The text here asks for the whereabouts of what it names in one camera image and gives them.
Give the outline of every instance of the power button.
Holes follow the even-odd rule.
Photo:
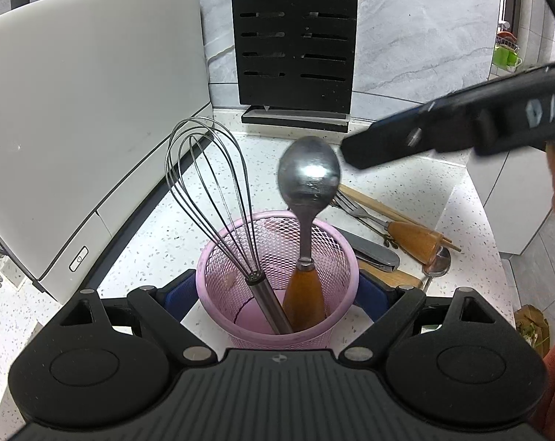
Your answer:
[[[75,272],[78,269],[79,264],[82,263],[83,259],[86,258],[87,252],[87,247],[84,245],[82,247],[82,250],[79,251],[79,253],[75,256],[73,262],[69,266],[70,271]]]

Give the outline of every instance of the white cabinet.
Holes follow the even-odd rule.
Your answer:
[[[526,147],[494,157],[472,155],[468,172],[498,250],[521,254],[551,209],[553,190],[545,153]]]

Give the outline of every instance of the mesh utensil holder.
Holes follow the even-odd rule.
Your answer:
[[[283,293],[296,267],[299,224],[288,211],[253,215],[255,239],[261,266],[276,293]],[[242,235],[242,221],[235,223]],[[228,232],[221,231],[225,240]],[[202,251],[196,268],[198,297],[208,315],[224,329],[238,348],[302,350],[324,348],[333,326],[344,317],[355,300],[359,269],[353,249],[337,230],[315,220],[312,227],[312,256],[325,297],[326,319],[308,330],[275,335],[258,333],[239,325],[240,311],[252,300],[243,275],[212,242]]]

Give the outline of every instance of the basket rim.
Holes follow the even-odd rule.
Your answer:
[[[253,214],[253,220],[258,221],[260,219],[270,219],[270,218],[285,218],[285,219],[296,219],[296,216],[288,211],[288,210],[268,210],[265,212],[257,212]],[[238,229],[243,225],[243,220],[239,219],[235,221],[234,227]],[[341,303],[339,306],[335,308],[332,314],[330,314],[325,320],[314,325],[311,328],[306,330],[299,331],[297,333],[289,333],[284,335],[275,335],[275,334],[266,334],[266,333],[258,333],[256,331],[247,330],[241,328],[240,326],[234,324],[231,320],[226,318],[218,308],[212,303],[210,296],[208,295],[208,291],[206,290],[206,265],[208,264],[208,259],[212,253],[212,250],[215,248],[214,242],[210,241],[202,250],[200,254],[200,258],[198,259],[198,263],[196,265],[196,290],[198,293],[198,297],[200,299],[200,303],[206,310],[206,313],[214,320],[217,325],[219,325],[224,331],[228,332],[228,334],[240,338],[241,340],[248,341],[250,343],[257,343],[257,344],[264,344],[264,345],[276,345],[282,346],[284,344],[296,344],[302,343],[304,341],[310,341],[313,338],[331,330],[338,321],[340,321],[344,315],[349,310],[350,306],[353,305],[353,301],[355,300],[355,296],[357,293],[357,288],[359,285],[359,267],[357,263],[357,259],[355,258],[355,252],[353,248],[347,242],[337,229],[335,229],[332,225],[319,220],[314,219],[312,225],[319,227],[320,229],[324,230],[327,234],[329,234],[332,238],[337,241],[340,247],[343,249],[343,253],[349,262],[349,286],[347,287],[347,292],[343,296]],[[226,228],[222,229],[219,232],[221,237],[224,237],[228,234]]]

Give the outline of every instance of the brown paper bag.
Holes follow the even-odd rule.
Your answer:
[[[532,305],[525,305],[515,312],[517,331],[543,358],[549,353],[549,322],[543,313]]]

